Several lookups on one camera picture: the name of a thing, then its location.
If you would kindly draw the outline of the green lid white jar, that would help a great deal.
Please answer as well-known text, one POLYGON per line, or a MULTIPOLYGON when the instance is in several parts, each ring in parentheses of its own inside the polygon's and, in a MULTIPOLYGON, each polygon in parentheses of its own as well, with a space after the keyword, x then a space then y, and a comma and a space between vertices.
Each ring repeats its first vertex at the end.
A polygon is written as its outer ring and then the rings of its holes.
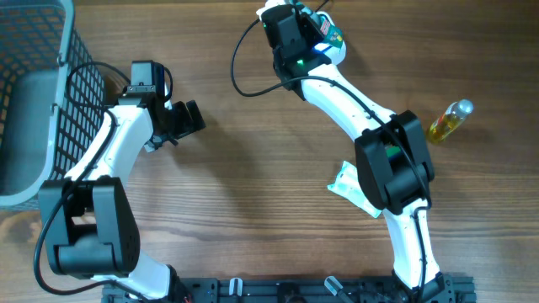
POLYGON ((398 158, 402 154, 402 150, 398 146, 388 146, 386 148, 386 156, 390 161, 398 158))

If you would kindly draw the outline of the green plastic packet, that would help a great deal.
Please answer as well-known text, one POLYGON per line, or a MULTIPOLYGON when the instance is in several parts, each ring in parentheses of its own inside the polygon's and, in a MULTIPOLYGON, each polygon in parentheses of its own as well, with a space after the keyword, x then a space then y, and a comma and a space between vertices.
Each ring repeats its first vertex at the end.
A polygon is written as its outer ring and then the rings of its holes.
POLYGON ((342 31, 327 14, 312 10, 300 1, 291 1, 291 4, 298 10, 300 31, 309 45, 322 43, 338 49, 343 47, 342 31))

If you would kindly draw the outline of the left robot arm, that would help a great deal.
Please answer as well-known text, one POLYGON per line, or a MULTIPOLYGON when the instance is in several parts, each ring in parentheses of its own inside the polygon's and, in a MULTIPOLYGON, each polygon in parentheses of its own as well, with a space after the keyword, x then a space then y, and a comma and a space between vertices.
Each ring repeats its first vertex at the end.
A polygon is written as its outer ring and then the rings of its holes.
POLYGON ((103 287, 106 300, 190 302, 176 270, 142 251, 124 184, 141 149, 176 145, 205 122, 195 101, 170 102, 173 78, 163 64, 133 61, 126 81, 114 104, 73 104, 97 110, 103 123, 65 177, 39 190, 35 280, 53 295, 103 287))

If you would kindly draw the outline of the yellow dish soap bottle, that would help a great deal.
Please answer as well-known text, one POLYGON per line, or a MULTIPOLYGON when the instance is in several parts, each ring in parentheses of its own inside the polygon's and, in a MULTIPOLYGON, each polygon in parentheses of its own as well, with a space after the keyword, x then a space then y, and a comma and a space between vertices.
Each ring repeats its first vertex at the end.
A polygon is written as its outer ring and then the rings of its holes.
POLYGON ((432 123, 426 131, 426 139, 433 144, 442 142, 467 119, 473 110, 473 103, 468 99, 454 102, 432 123))

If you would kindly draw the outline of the pale teal sachet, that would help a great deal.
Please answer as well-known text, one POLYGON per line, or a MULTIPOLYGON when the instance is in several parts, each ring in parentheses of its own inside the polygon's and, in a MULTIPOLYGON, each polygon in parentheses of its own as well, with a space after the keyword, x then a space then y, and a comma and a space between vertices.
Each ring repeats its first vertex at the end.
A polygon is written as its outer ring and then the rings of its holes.
POLYGON ((334 182, 329 184, 327 189, 347 199, 373 218, 377 218, 381 214, 381 211, 366 198, 359 184, 357 168, 350 162, 343 161, 334 182))

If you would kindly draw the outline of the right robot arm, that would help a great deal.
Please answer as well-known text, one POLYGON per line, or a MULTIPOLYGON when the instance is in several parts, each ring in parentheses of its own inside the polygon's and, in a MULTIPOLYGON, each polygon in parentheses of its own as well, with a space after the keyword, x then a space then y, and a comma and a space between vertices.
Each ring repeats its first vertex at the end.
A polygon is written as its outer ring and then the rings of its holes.
POLYGON ((435 173, 415 114, 395 114, 366 97, 338 69, 345 43, 327 13, 298 1, 268 1, 258 10, 280 85, 321 109, 355 144, 359 186, 384 215, 393 272, 418 302, 440 276, 426 215, 435 173))

